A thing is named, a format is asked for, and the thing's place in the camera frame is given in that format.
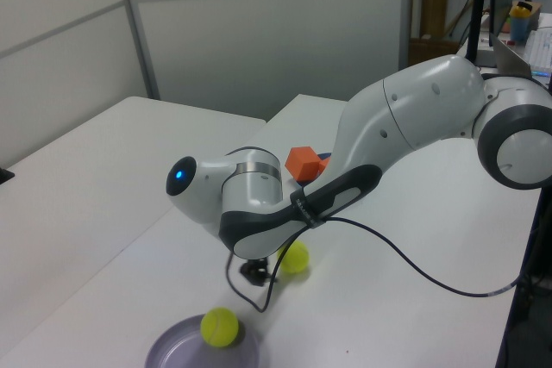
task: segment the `orange block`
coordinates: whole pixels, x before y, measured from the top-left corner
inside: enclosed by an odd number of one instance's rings
[[[327,159],[323,159],[322,161],[320,161],[320,163],[318,163],[318,173],[319,174],[322,174],[322,172],[328,166],[328,163],[329,163],[329,157]]]
[[[312,181],[317,177],[320,157],[310,147],[294,147],[287,156],[285,168],[295,181]]]

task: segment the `white table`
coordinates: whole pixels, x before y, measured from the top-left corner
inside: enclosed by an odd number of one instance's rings
[[[299,96],[248,144],[282,163],[290,147],[331,151],[344,105]],[[287,194],[294,185],[282,172]],[[538,195],[497,184],[480,166],[473,142],[454,139],[400,160],[374,192],[339,215],[373,226],[444,283],[489,291],[518,274]],[[0,367],[143,366],[166,329],[214,306],[234,309],[258,333],[263,368],[494,366],[513,291],[456,296],[373,236],[341,223],[302,239],[310,270],[283,276],[271,308],[260,315],[227,286],[224,246],[170,209]],[[233,278],[252,297],[263,297],[235,270]]]
[[[170,208],[166,174],[265,124],[128,98],[10,167],[0,186],[0,357]]]

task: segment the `wall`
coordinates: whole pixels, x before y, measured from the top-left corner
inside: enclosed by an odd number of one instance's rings
[[[349,99],[405,65],[407,4],[0,0],[0,166],[133,95],[266,120]]]
[[[0,0],[0,166],[146,96],[122,0]]]
[[[398,69],[401,0],[135,0],[160,98],[270,119]]]

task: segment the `yellow tennis ball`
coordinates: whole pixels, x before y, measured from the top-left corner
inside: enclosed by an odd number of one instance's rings
[[[283,251],[284,247],[278,250],[278,257],[282,255]],[[279,267],[286,273],[300,273],[304,271],[308,264],[309,250],[307,246],[305,246],[302,241],[295,240],[282,259],[282,263],[280,263]]]
[[[201,336],[211,346],[230,345],[238,336],[240,324],[234,312],[226,308],[213,308],[201,320]]]

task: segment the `cup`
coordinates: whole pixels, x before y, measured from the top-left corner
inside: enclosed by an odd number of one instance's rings
[[[510,39],[512,41],[523,42],[527,39],[529,28],[529,17],[511,17],[510,16]]]

